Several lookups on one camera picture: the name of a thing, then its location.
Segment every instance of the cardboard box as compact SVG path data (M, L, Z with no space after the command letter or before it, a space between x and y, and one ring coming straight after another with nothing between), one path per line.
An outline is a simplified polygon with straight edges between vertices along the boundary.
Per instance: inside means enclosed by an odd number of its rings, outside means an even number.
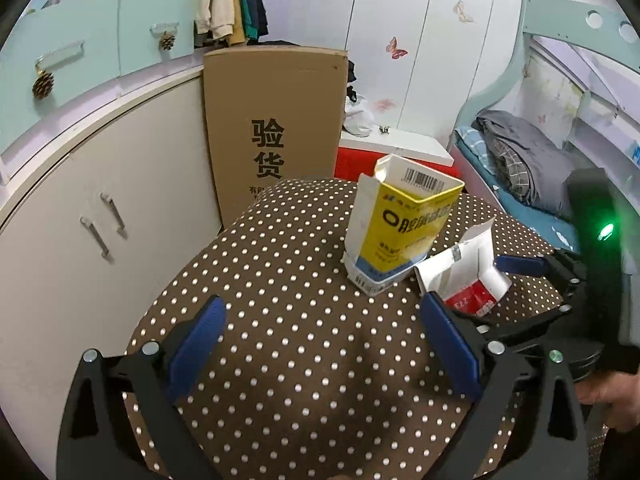
M415 266L420 292L435 291L451 308L484 316L509 290L511 280L494 267L494 220L468 229L459 243Z
M332 178L347 53L241 46L204 57L209 149L222 220L231 225L286 178Z
M425 259L464 182L398 155L360 175L344 241L350 280L375 296Z

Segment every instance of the round table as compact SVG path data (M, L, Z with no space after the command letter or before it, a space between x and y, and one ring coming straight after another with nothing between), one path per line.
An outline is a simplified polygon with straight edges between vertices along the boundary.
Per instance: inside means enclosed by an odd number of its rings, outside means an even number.
M213 293L226 302L222 342L190 396L185 424L224 478L421 479L469 409L454 394L417 319L415 278L368 298L340 262L356 184L290 180L204 248L140 320L127 348L162 341ZM431 251L495 217L496 254L552 248L483 200L462 194ZM488 315L517 321L559 305L542 279L513 286ZM519 398L510 402L478 473L496 467ZM129 396L148 466L167 475Z

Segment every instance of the mint green drawer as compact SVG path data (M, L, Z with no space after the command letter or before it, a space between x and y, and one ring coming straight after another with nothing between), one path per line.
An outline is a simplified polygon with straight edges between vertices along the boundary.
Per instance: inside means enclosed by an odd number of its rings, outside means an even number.
M120 73L193 53L194 0L120 0ZM161 50L163 32L175 34L171 50Z
M54 85L36 100L31 88L41 56ZM0 50L0 153L47 114L119 73L118 0L66 0L23 16Z

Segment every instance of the mattress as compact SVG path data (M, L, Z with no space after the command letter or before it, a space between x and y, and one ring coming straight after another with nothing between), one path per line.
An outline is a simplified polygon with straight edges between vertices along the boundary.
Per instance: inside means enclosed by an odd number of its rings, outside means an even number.
M574 226L550 213L518 202L457 135L456 146L487 185L494 190L496 198L508 214L536 232L553 247L578 252L578 237Z

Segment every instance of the green led light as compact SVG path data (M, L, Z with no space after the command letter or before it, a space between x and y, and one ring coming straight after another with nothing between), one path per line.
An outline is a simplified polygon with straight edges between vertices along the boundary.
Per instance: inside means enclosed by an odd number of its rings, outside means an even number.
M613 224L605 225L602 228L602 231L600 231L600 234L598 235L598 241L603 242L604 240L607 240L613 234L613 229L614 229Z

